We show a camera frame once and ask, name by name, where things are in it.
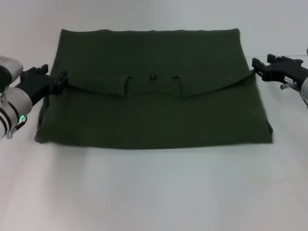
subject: dark green cloth bag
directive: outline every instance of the dark green cloth bag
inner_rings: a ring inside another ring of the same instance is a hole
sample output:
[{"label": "dark green cloth bag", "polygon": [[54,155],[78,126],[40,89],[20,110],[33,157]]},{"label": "dark green cloth bag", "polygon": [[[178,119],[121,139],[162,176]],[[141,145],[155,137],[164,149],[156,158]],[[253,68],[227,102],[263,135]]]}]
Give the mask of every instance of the dark green cloth bag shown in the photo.
[{"label": "dark green cloth bag", "polygon": [[238,29],[70,32],[36,141],[120,149],[272,143]]}]

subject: green led light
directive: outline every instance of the green led light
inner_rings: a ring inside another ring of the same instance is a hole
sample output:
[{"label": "green led light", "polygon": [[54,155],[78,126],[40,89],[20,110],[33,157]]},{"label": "green led light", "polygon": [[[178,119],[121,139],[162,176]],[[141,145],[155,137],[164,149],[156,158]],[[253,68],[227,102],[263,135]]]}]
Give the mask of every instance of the green led light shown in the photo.
[{"label": "green led light", "polygon": [[22,115],[22,116],[20,117],[19,123],[20,123],[21,121],[23,121],[24,117],[25,117],[24,115]]}]

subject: white wall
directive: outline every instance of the white wall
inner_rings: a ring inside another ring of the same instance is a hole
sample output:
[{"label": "white wall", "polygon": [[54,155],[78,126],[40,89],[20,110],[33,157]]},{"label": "white wall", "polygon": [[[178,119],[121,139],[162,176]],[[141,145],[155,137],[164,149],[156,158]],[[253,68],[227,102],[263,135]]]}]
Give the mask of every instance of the white wall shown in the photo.
[{"label": "white wall", "polygon": [[62,28],[73,31],[239,28],[246,56],[305,55],[304,0],[1,0],[0,54],[26,68],[52,64]]}]

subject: white background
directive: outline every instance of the white background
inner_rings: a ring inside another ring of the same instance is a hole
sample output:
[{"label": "white background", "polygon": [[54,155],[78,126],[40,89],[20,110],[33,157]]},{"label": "white background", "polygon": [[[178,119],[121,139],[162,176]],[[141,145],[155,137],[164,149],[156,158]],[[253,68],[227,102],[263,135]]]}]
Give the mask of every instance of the white background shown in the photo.
[{"label": "white background", "polygon": [[[305,61],[303,0],[1,0],[0,54],[52,65],[73,31],[239,28],[247,61]],[[1,231],[306,231],[308,109],[258,79],[274,144],[119,151],[40,145],[39,105],[0,141]]]}]

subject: white table surface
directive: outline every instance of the white table surface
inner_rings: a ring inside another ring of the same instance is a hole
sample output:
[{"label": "white table surface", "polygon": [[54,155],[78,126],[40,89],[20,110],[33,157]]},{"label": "white table surface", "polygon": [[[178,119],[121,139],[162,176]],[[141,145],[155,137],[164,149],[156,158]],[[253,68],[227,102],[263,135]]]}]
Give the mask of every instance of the white table surface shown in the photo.
[{"label": "white table surface", "polygon": [[0,230],[307,231],[308,109],[296,91],[257,83],[274,144],[42,145],[33,140],[36,106],[12,140],[0,141]]}]

